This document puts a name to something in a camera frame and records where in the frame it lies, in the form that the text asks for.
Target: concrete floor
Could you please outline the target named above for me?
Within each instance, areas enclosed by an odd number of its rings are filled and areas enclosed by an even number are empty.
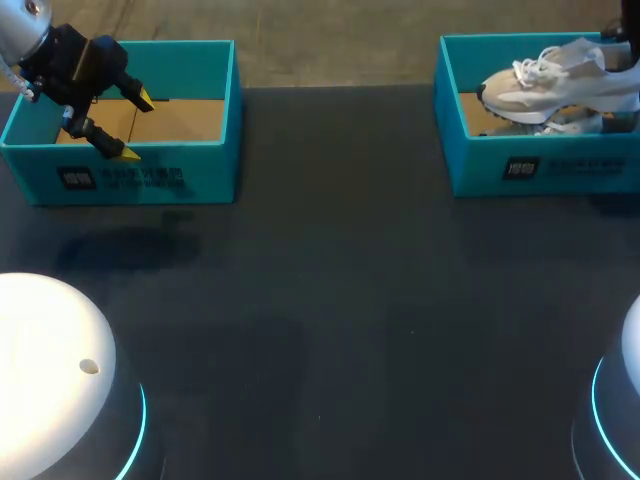
[[[234,39],[245,86],[424,83],[446,33],[600,30],[617,0],[53,0],[117,39]]]

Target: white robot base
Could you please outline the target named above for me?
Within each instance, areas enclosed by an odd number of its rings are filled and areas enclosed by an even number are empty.
[[[571,431],[580,480],[640,480],[640,299],[600,360]]]
[[[104,315],[73,287],[0,275],[0,392],[0,478],[162,478],[144,389]]]

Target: dark tabletop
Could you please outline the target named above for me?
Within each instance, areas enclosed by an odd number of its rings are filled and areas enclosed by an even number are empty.
[[[247,90],[230,206],[30,208],[1,166],[0,270],[105,312],[166,480],[573,478],[640,202],[454,199],[431,96]]]

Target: white sneaker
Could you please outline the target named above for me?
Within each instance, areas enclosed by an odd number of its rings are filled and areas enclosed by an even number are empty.
[[[640,62],[614,73],[631,60],[628,43],[598,44],[580,38],[549,47],[537,60],[513,62],[478,87],[487,110],[522,124],[542,124],[561,108],[579,105],[597,112],[640,110]]]
[[[481,137],[504,137],[514,135],[585,135],[602,133],[603,117],[583,109],[568,114],[554,115],[552,121],[542,125],[509,125],[504,128],[485,130]]]

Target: blue led ring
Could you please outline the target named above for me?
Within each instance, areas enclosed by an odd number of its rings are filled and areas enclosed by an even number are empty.
[[[140,385],[140,393],[142,394],[142,425],[140,426],[138,441],[136,442],[136,446],[133,447],[133,451],[129,456],[129,460],[127,460],[127,463],[125,463],[124,468],[114,480],[122,480],[125,477],[125,475],[131,469],[131,466],[133,465],[133,462],[135,461],[136,456],[138,455],[138,451],[140,450],[140,445],[142,445],[142,437],[144,436],[144,429],[147,424],[147,401],[144,398],[144,390],[142,390],[142,385]]]
[[[600,359],[600,363],[598,363],[598,366],[596,367],[596,373],[593,375],[593,382],[591,383],[591,408],[593,409],[593,418],[596,419],[596,425],[598,426],[598,430],[600,431],[600,436],[602,437],[604,444],[611,452],[611,455],[613,455],[613,458],[617,460],[620,466],[624,469],[625,472],[629,474],[631,478],[633,478],[633,480],[640,480],[640,477],[633,473],[633,470],[631,470],[629,466],[624,463],[622,458],[620,458],[620,455],[618,455],[618,452],[614,450],[611,442],[607,438],[607,435],[604,433],[602,424],[600,423],[600,417],[598,416],[598,410],[596,409],[596,379],[598,378],[598,371],[600,370],[600,365],[602,365],[603,360],[604,357]]]

